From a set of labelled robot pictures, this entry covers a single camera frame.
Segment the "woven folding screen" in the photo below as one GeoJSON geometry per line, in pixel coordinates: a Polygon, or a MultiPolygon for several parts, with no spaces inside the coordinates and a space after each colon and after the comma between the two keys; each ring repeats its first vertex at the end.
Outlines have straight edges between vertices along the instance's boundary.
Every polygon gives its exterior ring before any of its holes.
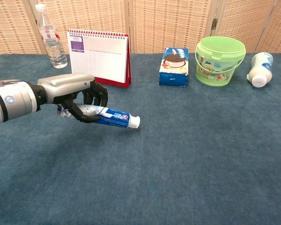
{"type": "Polygon", "coordinates": [[[257,50],[259,52],[281,53],[281,0],[277,2],[276,9],[257,50]]]}
{"type": "Polygon", "coordinates": [[[41,53],[22,0],[0,0],[0,54],[3,53],[41,53]]]}
{"type": "Polygon", "coordinates": [[[68,53],[67,29],[126,32],[124,0],[38,0],[44,3],[68,53]]]}
{"type": "Polygon", "coordinates": [[[274,0],[223,0],[219,5],[215,36],[227,36],[242,41],[248,53],[253,53],[274,0]]]}
{"type": "Polygon", "coordinates": [[[134,52],[162,53],[165,47],[194,52],[204,37],[211,0],[131,0],[134,52]]]}

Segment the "silver robotic arm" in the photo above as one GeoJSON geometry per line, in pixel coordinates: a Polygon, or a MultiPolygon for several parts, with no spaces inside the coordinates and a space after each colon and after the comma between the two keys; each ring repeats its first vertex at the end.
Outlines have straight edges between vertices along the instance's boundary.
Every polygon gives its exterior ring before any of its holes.
{"type": "Polygon", "coordinates": [[[90,74],[64,74],[42,78],[36,85],[26,81],[0,81],[0,123],[37,112],[43,104],[62,105],[81,122],[99,120],[99,116],[83,115],[74,103],[80,92],[83,93],[84,104],[107,106],[107,89],[90,74]]]}

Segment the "bucket handle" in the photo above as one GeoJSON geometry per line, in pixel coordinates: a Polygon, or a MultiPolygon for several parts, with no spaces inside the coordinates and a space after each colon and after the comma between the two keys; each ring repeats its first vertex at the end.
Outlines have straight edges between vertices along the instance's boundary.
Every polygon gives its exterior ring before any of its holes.
{"type": "Polygon", "coordinates": [[[199,65],[203,70],[205,70],[205,71],[207,71],[209,73],[212,73],[212,74],[225,74],[225,73],[227,73],[227,72],[229,72],[229,71],[231,71],[233,69],[236,69],[243,62],[244,57],[245,57],[245,53],[244,53],[243,58],[233,68],[231,68],[229,70],[221,71],[221,72],[213,72],[213,71],[207,70],[207,69],[205,69],[204,67],[201,66],[201,64],[199,63],[198,58],[197,58],[197,48],[195,50],[195,58],[196,58],[196,61],[197,61],[197,65],[199,65]]]}

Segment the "white bottle cap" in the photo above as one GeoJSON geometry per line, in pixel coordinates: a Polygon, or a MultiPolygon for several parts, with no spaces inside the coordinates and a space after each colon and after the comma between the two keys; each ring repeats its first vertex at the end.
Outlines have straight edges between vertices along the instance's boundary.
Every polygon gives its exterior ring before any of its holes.
{"type": "Polygon", "coordinates": [[[35,6],[36,6],[37,12],[44,12],[44,11],[46,11],[46,5],[43,4],[43,3],[36,4],[35,6]]]}
{"type": "Polygon", "coordinates": [[[135,116],[130,116],[130,122],[128,127],[129,128],[138,128],[140,125],[141,119],[139,116],[135,117],[135,116]]]}
{"type": "Polygon", "coordinates": [[[267,83],[267,78],[264,74],[257,74],[252,79],[252,84],[256,88],[261,88],[267,83]]]}

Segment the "blue carpet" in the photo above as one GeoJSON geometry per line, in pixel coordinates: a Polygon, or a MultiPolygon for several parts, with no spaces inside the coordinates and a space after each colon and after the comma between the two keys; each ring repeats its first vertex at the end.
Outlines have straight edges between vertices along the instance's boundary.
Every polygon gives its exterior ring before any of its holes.
{"type": "MultiPolygon", "coordinates": [[[[108,107],[139,129],[83,124],[55,105],[0,124],[0,225],[281,225],[281,54],[264,88],[247,54],[224,87],[158,85],[162,54],[133,54],[108,107]]],[[[0,55],[0,79],[70,73],[46,55],[0,55]]],[[[81,96],[76,102],[81,103],[81,96]]]]}

